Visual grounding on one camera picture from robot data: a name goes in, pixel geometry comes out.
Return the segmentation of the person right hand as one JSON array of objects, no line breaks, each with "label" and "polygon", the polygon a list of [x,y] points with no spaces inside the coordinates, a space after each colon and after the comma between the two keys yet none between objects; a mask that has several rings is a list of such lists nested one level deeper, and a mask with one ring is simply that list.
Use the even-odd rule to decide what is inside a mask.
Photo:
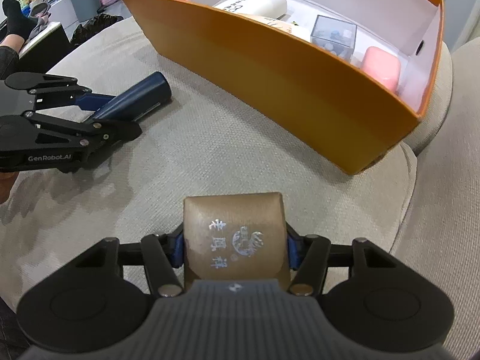
[{"label": "person right hand", "polygon": [[0,173],[0,204],[3,204],[8,200],[11,189],[16,183],[18,175],[18,172]]}]

